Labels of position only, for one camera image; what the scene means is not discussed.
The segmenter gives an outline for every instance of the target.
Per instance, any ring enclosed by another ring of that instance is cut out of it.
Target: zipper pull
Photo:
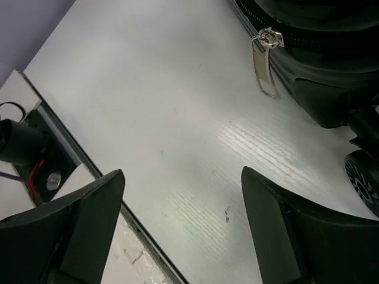
[[[254,42],[256,40],[258,40],[259,43],[265,48],[264,52],[260,52],[254,49]],[[258,86],[261,89],[262,93],[272,99],[280,99],[278,89],[275,86],[275,82],[272,78],[269,62],[270,50],[275,49],[278,46],[284,47],[283,36],[281,33],[274,31],[271,27],[261,29],[258,35],[254,36],[251,39],[251,49],[256,81],[258,82]],[[274,93],[269,93],[263,90],[261,80],[269,84],[274,90]]]

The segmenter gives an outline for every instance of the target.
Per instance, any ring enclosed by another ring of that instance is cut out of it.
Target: black wheel
[[[345,157],[345,169],[359,197],[379,217],[379,162],[358,150]]]

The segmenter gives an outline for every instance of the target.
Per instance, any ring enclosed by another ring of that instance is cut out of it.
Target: red wire
[[[30,196],[34,199],[34,194],[39,195],[40,193],[36,190],[33,184],[33,174],[34,172],[39,169],[45,161],[42,160],[41,162],[38,162],[35,166],[34,169],[31,171],[29,175],[29,181],[28,181],[28,189],[29,189],[29,194]]]

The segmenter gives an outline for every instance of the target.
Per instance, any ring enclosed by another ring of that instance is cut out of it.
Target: table surface
[[[240,174],[248,165],[338,211],[374,218],[343,169],[346,129],[258,91],[225,0],[80,0],[25,70],[186,279],[261,283]]]
[[[39,101],[28,83],[17,72],[13,72],[0,88],[0,103],[12,101],[22,105],[27,112]],[[0,107],[2,119],[20,120],[20,111],[12,105]],[[16,175],[11,164],[0,162],[2,172]],[[84,164],[79,165],[70,175],[54,199],[77,190],[94,180]],[[33,209],[25,186],[0,177],[0,220],[14,214]],[[113,241],[105,265],[102,284],[169,284],[149,252],[137,238],[122,215],[117,220]]]

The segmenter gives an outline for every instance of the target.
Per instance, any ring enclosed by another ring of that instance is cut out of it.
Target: black luggage
[[[346,172],[379,216],[379,2],[230,0],[252,36],[263,93],[280,98],[270,65],[289,94],[322,127],[349,126]]]

